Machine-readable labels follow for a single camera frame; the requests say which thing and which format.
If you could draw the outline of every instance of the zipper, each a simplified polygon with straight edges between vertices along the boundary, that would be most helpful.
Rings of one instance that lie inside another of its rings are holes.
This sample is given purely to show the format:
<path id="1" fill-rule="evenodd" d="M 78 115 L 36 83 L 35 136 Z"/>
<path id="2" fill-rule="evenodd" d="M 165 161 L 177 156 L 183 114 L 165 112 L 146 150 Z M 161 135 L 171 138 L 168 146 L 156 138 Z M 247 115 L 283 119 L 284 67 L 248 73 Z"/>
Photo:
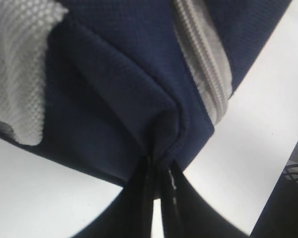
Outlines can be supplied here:
<path id="1" fill-rule="evenodd" d="M 232 93 L 228 59 L 202 0 L 172 0 L 172 8 L 175 34 L 214 125 Z"/>

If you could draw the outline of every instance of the navy blue fabric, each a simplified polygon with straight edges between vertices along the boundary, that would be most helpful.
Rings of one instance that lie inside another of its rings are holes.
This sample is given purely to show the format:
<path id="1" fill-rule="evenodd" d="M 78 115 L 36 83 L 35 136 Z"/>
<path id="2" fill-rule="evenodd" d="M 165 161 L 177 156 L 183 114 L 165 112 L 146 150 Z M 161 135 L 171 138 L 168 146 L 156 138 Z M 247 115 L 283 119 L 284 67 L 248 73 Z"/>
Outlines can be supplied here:
<path id="1" fill-rule="evenodd" d="M 291 0 L 205 0 L 239 86 Z"/>
<path id="2" fill-rule="evenodd" d="M 138 160 L 183 170 L 214 129 L 173 31 L 167 0 L 59 0 L 69 14 L 46 53 L 43 141 L 23 149 L 123 185 Z M 206 0 L 233 89 L 289 0 Z"/>
<path id="3" fill-rule="evenodd" d="M 168 1 L 62 2 L 70 13 L 50 35 L 47 53 L 55 136 L 84 163 L 123 180 L 143 155 L 158 169 L 174 160 L 184 169 L 214 129 L 175 38 Z M 85 105 L 98 101 L 115 120 L 101 120 L 104 112 Z"/>

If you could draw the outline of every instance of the navy blue bag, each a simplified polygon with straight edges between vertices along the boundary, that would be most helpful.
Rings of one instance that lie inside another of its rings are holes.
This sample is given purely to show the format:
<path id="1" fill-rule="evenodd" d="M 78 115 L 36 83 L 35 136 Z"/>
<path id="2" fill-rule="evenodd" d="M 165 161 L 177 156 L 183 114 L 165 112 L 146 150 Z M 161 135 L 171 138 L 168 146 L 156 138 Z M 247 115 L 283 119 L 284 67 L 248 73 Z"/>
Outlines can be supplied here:
<path id="1" fill-rule="evenodd" d="M 246 237 L 182 171 L 290 0 L 5 2 L 0 138 L 124 187 L 76 238 L 149 238 L 157 197 L 165 237 Z"/>

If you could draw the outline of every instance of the white surface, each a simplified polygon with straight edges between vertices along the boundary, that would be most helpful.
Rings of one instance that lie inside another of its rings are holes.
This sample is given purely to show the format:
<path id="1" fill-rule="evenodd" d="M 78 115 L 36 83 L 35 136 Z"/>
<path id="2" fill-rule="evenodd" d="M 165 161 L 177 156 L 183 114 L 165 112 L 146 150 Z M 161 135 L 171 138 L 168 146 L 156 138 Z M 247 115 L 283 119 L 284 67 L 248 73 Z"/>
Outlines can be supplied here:
<path id="1" fill-rule="evenodd" d="M 209 204 L 249 234 L 297 140 L 295 0 L 185 175 Z"/>
<path id="2" fill-rule="evenodd" d="M 295 0 L 185 175 L 217 211 L 250 233 L 297 140 Z M 0 140 L 0 238 L 70 237 L 120 190 Z M 155 211 L 153 237 L 160 238 Z"/>

